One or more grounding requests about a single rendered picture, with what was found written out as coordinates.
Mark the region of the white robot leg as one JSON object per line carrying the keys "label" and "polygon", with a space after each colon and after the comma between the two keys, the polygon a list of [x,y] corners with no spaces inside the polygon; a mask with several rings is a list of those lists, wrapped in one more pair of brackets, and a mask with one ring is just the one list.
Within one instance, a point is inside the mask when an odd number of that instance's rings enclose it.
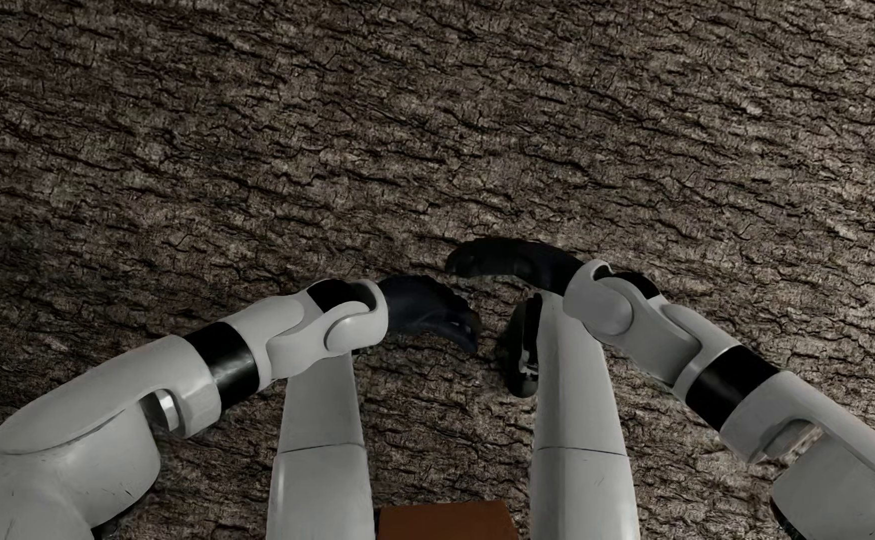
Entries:
{"label": "white robot leg", "polygon": [[508,391],[536,397],[529,464],[531,540],[640,540],[632,467],[599,341],[562,297],[521,301],[496,357]]}
{"label": "white robot leg", "polygon": [[375,540],[350,352],[287,381],[265,540]]}

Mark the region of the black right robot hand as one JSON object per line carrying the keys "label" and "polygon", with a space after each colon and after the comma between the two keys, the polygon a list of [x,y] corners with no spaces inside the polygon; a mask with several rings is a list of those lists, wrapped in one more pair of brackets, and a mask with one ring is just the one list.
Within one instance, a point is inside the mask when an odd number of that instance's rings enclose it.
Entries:
{"label": "black right robot hand", "polygon": [[563,296],[584,263],[546,243],[483,237],[460,244],[446,258],[446,273],[463,277],[512,276],[530,286]]}

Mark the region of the dark orange box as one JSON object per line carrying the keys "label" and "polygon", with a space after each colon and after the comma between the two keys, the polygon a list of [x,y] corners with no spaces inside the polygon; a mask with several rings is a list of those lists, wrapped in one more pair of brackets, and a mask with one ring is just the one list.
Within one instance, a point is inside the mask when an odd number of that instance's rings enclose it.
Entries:
{"label": "dark orange box", "polygon": [[502,500],[384,507],[376,540],[519,540]]}

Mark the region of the white left robot leg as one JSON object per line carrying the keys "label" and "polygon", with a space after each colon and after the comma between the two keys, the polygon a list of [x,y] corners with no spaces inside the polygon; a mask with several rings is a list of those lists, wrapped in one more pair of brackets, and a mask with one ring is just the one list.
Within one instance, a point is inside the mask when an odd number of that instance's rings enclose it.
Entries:
{"label": "white left robot leg", "polygon": [[287,381],[265,540],[375,540],[350,352]]}

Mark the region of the white right robot leg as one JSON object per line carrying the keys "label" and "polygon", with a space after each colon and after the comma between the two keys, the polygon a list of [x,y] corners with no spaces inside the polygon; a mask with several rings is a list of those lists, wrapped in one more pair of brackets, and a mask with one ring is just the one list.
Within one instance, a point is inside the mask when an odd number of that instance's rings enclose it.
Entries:
{"label": "white right robot leg", "polygon": [[521,301],[496,357],[508,391],[536,397],[529,464],[531,540],[640,540],[632,467],[599,341],[562,297]]}

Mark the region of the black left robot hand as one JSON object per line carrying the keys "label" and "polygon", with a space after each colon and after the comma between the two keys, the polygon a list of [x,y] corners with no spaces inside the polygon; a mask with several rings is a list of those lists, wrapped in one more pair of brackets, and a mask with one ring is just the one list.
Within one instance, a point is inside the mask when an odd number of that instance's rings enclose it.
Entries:
{"label": "black left robot hand", "polygon": [[387,308],[387,332],[402,336],[430,333],[466,353],[476,353],[480,316],[468,301],[431,276],[389,276],[377,284]]}

